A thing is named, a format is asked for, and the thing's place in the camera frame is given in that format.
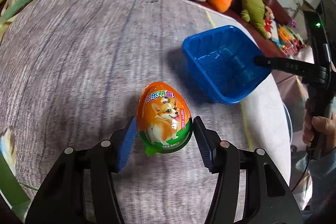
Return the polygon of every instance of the person's sleeve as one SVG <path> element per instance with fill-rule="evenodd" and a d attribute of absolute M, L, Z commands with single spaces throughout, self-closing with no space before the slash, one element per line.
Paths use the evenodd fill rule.
<path fill-rule="evenodd" d="M 308 169 L 313 183 L 310 207 L 315 211 L 336 187 L 336 148 L 318 160 L 310 160 Z"/>

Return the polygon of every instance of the person's arm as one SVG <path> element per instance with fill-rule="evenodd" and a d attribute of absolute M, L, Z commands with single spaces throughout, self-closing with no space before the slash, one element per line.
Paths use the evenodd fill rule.
<path fill-rule="evenodd" d="M 306 113 L 303 123 L 303 141 L 310 145 L 314 133 L 312 126 L 326 135 L 326 145 L 323 150 L 324 155 L 318 160 L 310 160 L 308 169 L 313 183 L 313 194 L 311 199 L 311 210 L 314 212 L 323 205 L 331 192 L 336 188 L 336 116 L 332 113 L 332 118 L 313 117 L 309 114 L 309 101 L 306 103 Z"/>

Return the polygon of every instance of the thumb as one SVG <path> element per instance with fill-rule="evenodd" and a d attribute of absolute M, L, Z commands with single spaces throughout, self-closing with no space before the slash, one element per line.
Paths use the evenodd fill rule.
<path fill-rule="evenodd" d="M 334 135 L 336 131 L 335 119 L 328 119 L 321 116 L 316 116 L 311 119 L 313 127 L 325 135 Z"/>

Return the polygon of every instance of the black cable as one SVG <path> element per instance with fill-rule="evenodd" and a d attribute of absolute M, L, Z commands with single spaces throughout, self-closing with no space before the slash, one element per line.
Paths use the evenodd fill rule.
<path fill-rule="evenodd" d="M 293 191 L 295 190 L 295 188 L 299 185 L 299 183 L 301 182 L 301 180 L 303 179 L 303 177 L 305 176 L 306 172 L 307 172 L 307 169 L 308 169 L 308 164 L 309 164 L 309 161 L 310 161 L 310 153 L 308 154 L 308 160 L 307 160 L 307 164 L 306 164 L 306 167 L 304 169 L 304 172 L 301 176 L 301 178 L 299 179 L 299 181 L 295 184 L 295 186 L 293 187 L 292 189 L 292 193 Z"/>

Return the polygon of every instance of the metal bolt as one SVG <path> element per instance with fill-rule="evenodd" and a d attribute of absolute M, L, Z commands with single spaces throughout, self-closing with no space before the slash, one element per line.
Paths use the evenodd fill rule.
<path fill-rule="evenodd" d="M 104 140 L 104 141 L 102 141 L 102 142 L 100 143 L 100 145 L 101 145 L 102 147 L 108 147 L 108 146 L 110 146 L 110 144 L 111 144 L 111 142 L 108 141 L 108 140 Z"/>
<path fill-rule="evenodd" d="M 74 151 L 74 149 L 73 149 L 72 147 L 67 147 L 67 148 L 64 150 L 64 153 L 65 153 L 65 154 L 71 154 L 73 151 Z"/>
<path fill-rule="evenodd" d="M 261 148 L 258 148 L 257 149 L 257 153 L 261 156 L 265 155 L 265 150 L 261 149 Z"/>
<path fill-rule="evenodd" d="M 220 146 L 221 146 L 221 147 L 224 147 L 224 148 L 228 148 L 228 147 L 230 146 L 230 144 L 229 144 L 227 141 L 222 141 L 222 142 L 220 143 Z"/>

